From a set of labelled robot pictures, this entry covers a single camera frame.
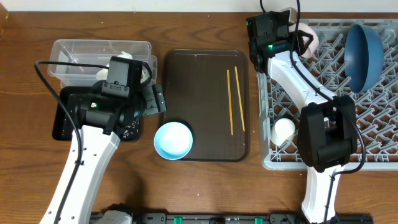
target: transparent plastic bin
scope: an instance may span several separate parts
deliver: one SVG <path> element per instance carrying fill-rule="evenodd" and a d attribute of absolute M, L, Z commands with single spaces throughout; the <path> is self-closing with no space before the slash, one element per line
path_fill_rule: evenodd
<path fill-rule="evenodd" d="M 57 40 L 54 42 L 50 60 L 58 62 L 107 65 L 112 56 L 122 51 L 133 59 L 147 62 L 152 70 L 151 84 L 156 82 L 157 59 L 151 56 L 152 46 L 146 41 L 129 40 Z M 50 65 L 48 74 L 61 80 L 61 87 L 92 86 L 98 80 L 101 68 Z"/>

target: blue bowl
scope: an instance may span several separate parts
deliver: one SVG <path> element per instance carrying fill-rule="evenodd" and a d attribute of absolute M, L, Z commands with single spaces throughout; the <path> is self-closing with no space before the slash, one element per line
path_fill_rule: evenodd
<path fill-rule="evenodd" d="M 380 79 L 384 52 L 379 34 L 369 26 L 354 25 L 348 32 L 344 60 L 351 77 L 348 86 L 355 93 L 372 88 Z"/>
<path fill-rule="evenodd" d="M 168 160 L 186 156 L 192 148 L 192 143 L 191 131 L 179 122 L 164 124 L 157 130 L 154 139 L 156 152 Z"/>

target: black cable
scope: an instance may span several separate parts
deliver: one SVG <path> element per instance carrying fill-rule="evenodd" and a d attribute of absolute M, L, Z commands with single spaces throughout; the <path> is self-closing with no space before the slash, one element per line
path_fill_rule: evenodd
<path fill-rule="evenodd" d="M 295 30 L 294 30 L 294 38 L 292 41 L 292 45 L 290 47 L 290 61 L 292 62 L 292 65 L 294 67 L 294 69 L 296 69 L 297 73 L 311 86 L 311 88 L 313 88 L 315 90 L 315 93 L 321 95 L 322 97 L 324 97 L 326 100 L 328 100 L 329 103 L 331 103 L 337 110 L 339 110 L 341 112 L 341 114 L 344 116 L 345 119 L 348 120 L 348 122 L 350 123 L 350 125 L 352 125 L 356 131 L 356 134 L 358 135 L 358 139 L 359 139 L 359 143 L 361 145 L 362 148 L 362 158 L 361 158 L 361 162 L 359 163 L 359 165 L 357 166 L 357 168 L 352 169 L 352 170 L 344 170 L 344 171 L 339 171 L 339 172 L 334 172 L 332 173 L 332 175 L 330 176 L 330 186 L 329 186 L 329 193 L 328 193 L 328 199 L 326 201 L 326 205 L 325 205 L 325 217 L 323 219 L 323 223 L 326 224 L 326 221 L 328 219 L 328 210 L 329 210 L 329 204 L 330 204 L 330 198 L 331 198 L 331 192 L 333 190 L 333 183 L 335 181 L 335 177 L 336 175 L 341 175 L 341 174 L 353 174 L 357 171 L 359 171 L 364 163 L 365 163 L 365 158 L 366 158 L 366 149 L 365 149 L 365 145 L 363 143 L 363 139 L 362 139 L 362 135 L 361 135 L 361 131 L 359 130 L 359 128 L 357 127 L 356 123 L 348 116 L 346 115 L 343 110 L 341 109 L 341 107 L 335 103 L 331 98 L 329 98 L 328 96 L 326 96 L 326 94 L 324 94 L 323 92 L 320 91 L 319 87 L 316 87 L 312 82 L 310 82 L 310 80 L 308 80 L 304 74 L 300 71 L 300 69 L 297 67 L 296 62 L 293 59 L 293 49 L 294 49 L 294 41 L 297 39 L 297 32 L 299 30 L 299 22 L 300 22 L 300 0 L 297 0 L 297 21 L 296 21 L 296 26 L 295 26 Z"/>
<path fill-rule="evenodd" d="M 67 62 L 49 62 L 49 61 L 37 61 L 37 62 L 35 62 L 35 69 L 36 69 L 37 75 L 39 76 L 39 78 L 41 79 L 41 81 L 43 82 L 45 87 L 47 87 L 47 89 L 49 89 L 51 94 L 57 100 L 58 104 L 61 106 L 63 112 L 65 113 L 66 117 L 68 118 L 69 122 L 73 126 L 73 130 L 75 130 L 75 132 L 76 132 L 76 138 L 77 138 L 77 144 L 78 144 L 78 154 L 77 154 L 77 159 L 76 159 L 76 162 L 75 162 L 75 168 L 73 169 L 72 175 L 70 176 L 69 183 L 67 185 L 67 188 L 65 189 L 65 193 L 63 194 L 63 197 L 62 197 L 61 202 L 60 202 L 60 206 L 58 207 L 57 214 L 55 216 L 54 224 L 57 224 L 60 221 L 60 216 L 61 216 L 61 212 L 62 212 L 63 206 L 65 205 L 65 202 L 67 200 L 70 188 L 72 187 L 72 183 L 75 180 L 75 177 L 76 177 L 76 174 L 77 174 L 77 170 L 79 169 L 79 166 L 81 164 L 81 156 L 83 154 L 83 149 L 82 149 L 83 146 L 81 144 L 81 136 L 79 134 L 79 130 L 77 129 L 76 124 L 73 122 L 73 119 L 70 116 L 70 114 L 69 114 L 69 112 L 67 110 L 67 107 L 62 102 L 61 98 L 58 96 L 58 94 L 55 92 L 55 90 L 50 86 L 48 81 L 42 75 L 42 73 L 41 73 L 41 71 L 39 69 L 39 65 L 40 64 L 46 64 L 46 65 L 69 65 L 69 66 L 94 67 L 94 68 L 105 68 L 105 69 L 108 69 L 108 67 L 107 66 L 103 66 L 103 65 L 88 65 L 88 64 L 67 63 Z"/>
<path fill-rule="evenodd" d="M 260 0 L 260 6 L 261 6 L 261 10 L 263 13 L 266 13 L 266 10 L 264 9 L 264 6 L 262 6 L 262 0 Z"/>

